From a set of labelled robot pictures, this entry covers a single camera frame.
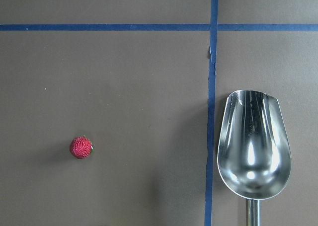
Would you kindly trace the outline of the red strawberry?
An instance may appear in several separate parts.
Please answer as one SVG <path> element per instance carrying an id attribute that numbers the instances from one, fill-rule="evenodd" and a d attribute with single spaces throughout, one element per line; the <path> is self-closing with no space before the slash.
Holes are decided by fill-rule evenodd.
<path id="1" fill-rule="evenodd" d="M 72 140 L 69 146 L 69 151 L 75 158 L 84 159 L 93 153 L 94 148 L 92 141 L 83 135 Z"/>

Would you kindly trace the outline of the steel metal scoop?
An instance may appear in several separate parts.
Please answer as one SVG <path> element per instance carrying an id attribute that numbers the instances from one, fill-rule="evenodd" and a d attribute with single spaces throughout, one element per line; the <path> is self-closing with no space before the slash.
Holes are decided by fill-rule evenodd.
<path id="1" fill-rule="evenodd" d="M 226 100 L 217 167 L 224 184 L 246 199 L 246 224 L 261 224 L 260 202 L 288 184 L 292 157 L 278 99 L 236 90 Z"/>

